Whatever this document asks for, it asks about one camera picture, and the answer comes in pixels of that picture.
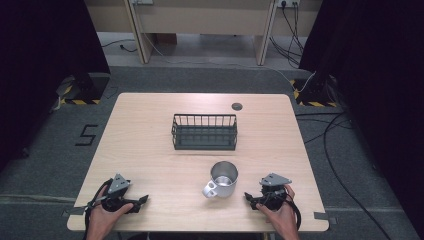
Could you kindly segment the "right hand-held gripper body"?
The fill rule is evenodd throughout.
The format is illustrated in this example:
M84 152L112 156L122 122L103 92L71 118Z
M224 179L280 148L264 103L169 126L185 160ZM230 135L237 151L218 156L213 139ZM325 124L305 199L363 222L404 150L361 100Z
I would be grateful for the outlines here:
M260 181L262 197L259 200L259 205L271 211L279 210L283 203L288 200L286 185L291 183L290 179L276 173L270 173L262 178Z

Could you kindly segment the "black wire basket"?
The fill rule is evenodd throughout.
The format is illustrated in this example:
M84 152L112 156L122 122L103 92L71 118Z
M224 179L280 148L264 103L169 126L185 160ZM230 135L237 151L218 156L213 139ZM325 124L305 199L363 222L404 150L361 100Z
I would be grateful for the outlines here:
M238 125L235 114L175 114L172 142L175 150L234 151Z

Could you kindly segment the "person's right hand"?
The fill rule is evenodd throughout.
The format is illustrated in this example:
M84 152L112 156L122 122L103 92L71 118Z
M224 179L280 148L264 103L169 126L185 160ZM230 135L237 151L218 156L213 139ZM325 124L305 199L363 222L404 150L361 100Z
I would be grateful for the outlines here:
M298 232L295 211L291 206L295 193L289 185L285 185L285 189L287 190L287 197L277 211L272 211L262 204L256 205L257 209L267 217L267 220L281 235Z

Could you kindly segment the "black stand base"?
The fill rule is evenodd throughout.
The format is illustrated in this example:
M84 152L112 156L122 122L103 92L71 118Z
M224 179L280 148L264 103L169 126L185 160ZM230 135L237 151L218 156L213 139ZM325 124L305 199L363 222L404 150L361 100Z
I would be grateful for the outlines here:
M99 100L110 80L106 73L82 73L75 76L74 99Z
M327 102L330 100L327 91L327 83L324 79L313 77L305 83L300 92L303 102Z

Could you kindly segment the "black curtain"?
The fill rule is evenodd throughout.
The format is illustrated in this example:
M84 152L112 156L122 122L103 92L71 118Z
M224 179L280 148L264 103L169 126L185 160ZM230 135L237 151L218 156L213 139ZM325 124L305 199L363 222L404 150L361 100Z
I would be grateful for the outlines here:
M300 66L336 77L424 240L424 0L322 0Z
M65 78L108 71L84 0L0 0L0 172L30 143Z

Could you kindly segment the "beige desk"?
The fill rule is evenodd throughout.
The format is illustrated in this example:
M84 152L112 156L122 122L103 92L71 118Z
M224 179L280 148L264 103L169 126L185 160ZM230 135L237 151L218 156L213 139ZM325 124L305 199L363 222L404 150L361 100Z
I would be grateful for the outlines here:
M156 34L243 35L253 38L256 63L265 63L269 38L307 37L323 0L279 8L277 0L84 0L98 32L131 32L140 61L150 61Z

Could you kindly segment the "grey tape strip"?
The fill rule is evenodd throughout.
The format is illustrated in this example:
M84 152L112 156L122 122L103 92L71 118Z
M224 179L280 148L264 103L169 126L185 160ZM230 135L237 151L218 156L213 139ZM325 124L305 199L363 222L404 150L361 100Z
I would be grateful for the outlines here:
M81 207L72 207L69 209L64 209L61 213L62 217L70 217L72 215L82 216L85 214L87 207L81 206Z
M329 222L330 225L337 225L337 218L335 217L330 217L327 213L325 212L314 212L314 219L317 220L326 220Z

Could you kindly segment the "person's left hand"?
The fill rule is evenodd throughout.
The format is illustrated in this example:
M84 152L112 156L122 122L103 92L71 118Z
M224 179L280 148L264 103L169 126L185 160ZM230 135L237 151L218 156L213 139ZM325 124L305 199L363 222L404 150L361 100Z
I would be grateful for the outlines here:
M95 206L91 210L89 220L89 230L111 231L117 221L133 207L132 203L122 206L115 212L106 211L100 200L95 201Z

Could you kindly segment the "white metal mug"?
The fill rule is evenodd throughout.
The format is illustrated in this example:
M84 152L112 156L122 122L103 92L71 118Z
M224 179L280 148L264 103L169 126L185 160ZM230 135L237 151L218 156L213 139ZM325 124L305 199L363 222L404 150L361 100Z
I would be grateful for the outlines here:
M202 190L206 198L226 198L233 194L238 180L237 167L228 161L220 161L210 171L211 179Z

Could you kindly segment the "yellow black striped tape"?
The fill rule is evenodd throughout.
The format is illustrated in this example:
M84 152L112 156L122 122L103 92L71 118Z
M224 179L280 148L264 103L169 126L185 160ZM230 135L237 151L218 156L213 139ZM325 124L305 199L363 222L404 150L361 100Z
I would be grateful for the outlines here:
M304 89L305 79L294 79L290 81L293 87L293 95L296 103L301 106L313 107L336 107L337 103L333 100L327 87L319 92L308 91Z
M70 85L61 96L61 104L91 105L100 102L101 93L93 88L91 90L81 90L77 85Z

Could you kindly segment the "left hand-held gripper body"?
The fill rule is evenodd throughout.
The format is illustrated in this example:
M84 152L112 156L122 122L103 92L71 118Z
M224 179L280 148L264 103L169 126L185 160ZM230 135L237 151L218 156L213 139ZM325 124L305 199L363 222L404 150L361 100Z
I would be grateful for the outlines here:
M126 200L124 195L130 186L130 181L126 180L121 174L116 174L114 178L107 182L107 187L103 191L101 204L108 212L115 212L122 206L132 203L130 212L134 212L136 207L133 200Z

